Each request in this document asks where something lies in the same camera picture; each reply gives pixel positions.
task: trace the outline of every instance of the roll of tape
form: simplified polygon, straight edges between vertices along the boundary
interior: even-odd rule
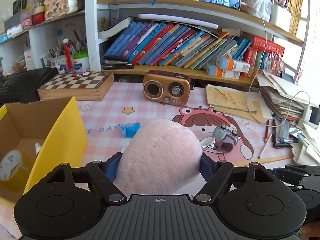
[[[13,150],[0,162],[0,181],[10,191],[22,190],[27,184],[30,169],[21,152]]]

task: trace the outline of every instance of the human hand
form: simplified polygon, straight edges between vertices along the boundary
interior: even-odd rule
[[[300,229],[299,236],[302,239],[307,239],[308,237],[320,237],[320,222],[313,222],[304,225]]]

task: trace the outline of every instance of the yellow star print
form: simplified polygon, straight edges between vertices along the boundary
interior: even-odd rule
[[[134,113],[133,107],[125,107],[122,113],[125,113],[125,114]]]

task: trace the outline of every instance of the cartoon girl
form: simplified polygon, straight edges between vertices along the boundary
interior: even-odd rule
[[[253,156],[253,147],[244,137],[236,121],[230,116],[209,108],[191,108],[183,106],[179,109],[180,115],[176,115],[172,121],[178,122],[188,127],[198,138],[199,141],[212,136],[217,126],[225,124],[230,131],[237,131],[238,143],[230,153],[215,150],[216,146],[205,153],[214,161],[227,160],[231,162],[250,160]]]

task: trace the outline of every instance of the pink checkered tablecloth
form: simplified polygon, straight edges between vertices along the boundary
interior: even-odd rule
[[[77,104],[89,139],[82,166],[94,160],[105,161],[121,151],[125,142],[130,142],[131,139],[124,138],[121,133],[122,124],[140,122],[143,125],[152,118],[180,122],[189,127],[199,140],[209,137],[214,128],[222,123],[226,124],[228,129],[237,130],[238,144],[232,152],[206,152],[213,160],[225,159],[236,166],[246,166],[256,160],[264,146],[264,125],[213,111],[206,103],[203,88],[192,90],[184,107],[146,100],[143,97],[142,84],[139,83],[114,83],[102,101],[77,101]],[[274,149],[269,143],[259,162],[269,163],[291,157],[290,149]],[[0,204],[0,224],[19,237],[20,232],[12,211],[12,208]]]

